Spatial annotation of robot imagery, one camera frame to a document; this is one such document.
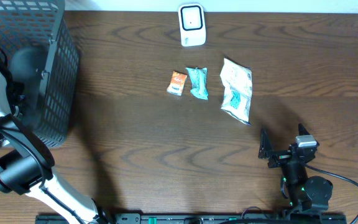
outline orange packet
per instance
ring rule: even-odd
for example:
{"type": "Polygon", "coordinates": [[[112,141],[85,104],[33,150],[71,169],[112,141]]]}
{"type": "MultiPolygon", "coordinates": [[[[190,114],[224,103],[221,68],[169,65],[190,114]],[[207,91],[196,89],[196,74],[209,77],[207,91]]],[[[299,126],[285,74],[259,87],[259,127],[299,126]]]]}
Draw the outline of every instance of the orange packet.
{"type": "Polygon", "coordinates": [[[185,86],[185,82],[187,79],[187,75],[173,72],[171,78],[171,84],[167,88],[167,92],[181,96],[183,93],[183,87],[185,86]]]}

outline gray plastic basket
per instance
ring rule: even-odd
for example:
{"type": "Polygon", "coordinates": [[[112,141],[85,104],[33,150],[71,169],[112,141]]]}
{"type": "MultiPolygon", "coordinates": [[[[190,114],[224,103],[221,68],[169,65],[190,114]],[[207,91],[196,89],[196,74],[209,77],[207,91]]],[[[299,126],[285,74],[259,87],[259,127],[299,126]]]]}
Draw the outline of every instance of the gray plastic basket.
{"type": "Polygon", "coordinates": [[[28,126],[48,147],[61,145],[67,136],[78,70],[64,9],[64,0],[0,0],[0,48],[8,62],[28,46],[47,49],[45,69],[39,71],[37,116],[28,126]]]}

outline light blue wrapper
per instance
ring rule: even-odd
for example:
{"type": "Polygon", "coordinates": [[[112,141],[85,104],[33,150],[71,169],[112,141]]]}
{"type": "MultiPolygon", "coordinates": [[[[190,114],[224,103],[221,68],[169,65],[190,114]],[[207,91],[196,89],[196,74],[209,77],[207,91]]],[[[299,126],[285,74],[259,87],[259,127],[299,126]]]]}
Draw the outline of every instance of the light blue wrapper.
{"type": "Polygon", "coordinates": [[[198,69],[198,68],[186,68],[190,80],[192,89],[190,90],[191,94],[193,94],[195,97],[202,99],[202,100],[208,100],[208,91],[206,89],[206,76],[207,76],[207,69],[198,69]]]}

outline white backdrop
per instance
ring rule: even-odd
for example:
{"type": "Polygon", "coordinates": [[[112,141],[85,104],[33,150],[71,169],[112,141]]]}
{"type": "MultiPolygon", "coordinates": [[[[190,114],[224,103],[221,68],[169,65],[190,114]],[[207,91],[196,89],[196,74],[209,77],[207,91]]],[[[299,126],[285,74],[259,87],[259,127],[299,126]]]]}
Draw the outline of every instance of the white backdrop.
{"type": "MultiPolygon", "coordinates": [[[[358,0],[199,0],[206,12],[358,13],[358,0]]],[[[176,11],[181,0],[66,0],[66,10],[176,11]]]]}

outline wood grain surface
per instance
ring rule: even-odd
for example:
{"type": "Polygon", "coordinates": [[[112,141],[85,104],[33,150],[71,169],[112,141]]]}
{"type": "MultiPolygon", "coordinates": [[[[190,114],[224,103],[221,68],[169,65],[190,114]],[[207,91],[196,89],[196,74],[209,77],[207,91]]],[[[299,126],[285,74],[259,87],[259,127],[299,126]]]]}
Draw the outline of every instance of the wood grain surface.
{"type": "MultiPolygon", "coordinates": [[[[320,142],[310,164],[358,181],[358,15],[206,13],[207,43],[180,45],[176,13],[66,12],[81,53],[66,143],[56,169],[110,208],[145,213],[237,213],[287,206],[280,169],[257,158],[260,129],[276,149],[302,122],[320,142]],[[220,110],[223,58],[251,67],[245,126],[220,110]],[[172,71],[208,68],[209,100],[166,92],[172,71]]],[[[334,184],[329,211],[351,221],[358,188],[334,184]]],[[[0,193],[0,223],[53,213],[0,193]]]]}

